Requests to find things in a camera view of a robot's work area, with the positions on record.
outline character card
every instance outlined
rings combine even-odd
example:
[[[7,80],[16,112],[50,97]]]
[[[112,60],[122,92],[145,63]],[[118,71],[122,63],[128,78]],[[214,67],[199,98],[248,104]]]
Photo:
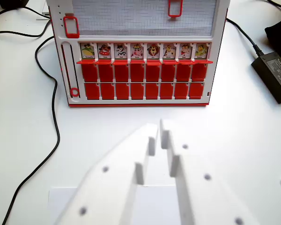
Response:
[[[189,43],[181,43],[179,47],[179,59],[189,60],[192,55],[192,47]]]
[[[197,43],[195,59],[206,59],[207,52],[208,52],[208,47],[206,43]]]
[[[111,48],[107,43],[98,43],[99,59],[111,59]]]
[[[159,59],[159,46],[155,43],[147,45],[147,59],[158,60]]]
[[[144,47],[140,43],[131,44],[131,59],[142,60],[144,59]]]
[[[120,60],[127,59],[127,47],[124,43],[114,44],[114,58]]]
[[[163,59],[164,60],[174,60],[176,55],[176,47],[174,44],[164,44],[163,45]]]
[[[83,59],[94,59],[94,47],[90,43],[80,43],[80,50]]]

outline grid paper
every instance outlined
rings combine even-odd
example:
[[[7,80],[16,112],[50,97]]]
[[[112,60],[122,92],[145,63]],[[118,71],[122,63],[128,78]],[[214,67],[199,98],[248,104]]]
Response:
[[[81,35],[211,36],[216,0],[72,0]],[[170,12],[179,14],[180,0]]]

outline white table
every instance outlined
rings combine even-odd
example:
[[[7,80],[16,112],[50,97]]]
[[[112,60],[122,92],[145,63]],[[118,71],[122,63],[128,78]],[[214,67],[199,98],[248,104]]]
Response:
[[[37,0],[28,6],[40,7]],[[273,51],[264,28],[281,21],[281,10],[264,1],[232,0],[228,17],[264,53]],[[40,33],[46,22],[35,19],[24,9],[8,12],[0,16],[0,30]],[[0,224],[16,187],[56,142],[53,82],[34,60],[35,49],[51,35],[51,29],[39,39],[0,35]],[[18,194],[8,224],[49,224],[51,187],[76,187],[90,166],[123,137],[144,123],[167,118],[187,128],[193,147],[204,151],[260,224],[281,225],[281,105],[251,67],[255,57],[251,44],[226,23],[209,106],[69,108],[55,44],[48,43],[39,60],[59,82],[61,142]],[[174,184],[160,148],[149,162],[147,184]]]

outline black power brick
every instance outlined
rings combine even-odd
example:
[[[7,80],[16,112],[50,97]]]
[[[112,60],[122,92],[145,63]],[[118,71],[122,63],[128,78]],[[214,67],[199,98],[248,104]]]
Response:
[[[260,55],[252,66],[276,101],[281,103],[281,57],[278,53]]]

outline cartoon lion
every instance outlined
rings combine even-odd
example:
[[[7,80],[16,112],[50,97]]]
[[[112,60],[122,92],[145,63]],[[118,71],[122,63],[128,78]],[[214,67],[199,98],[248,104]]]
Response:
[[[149,52],[149,55],[155,56],[155,55],[157,55],[159,53],[159,48],[155,44],[152,44],[148,48],[148,52]]]

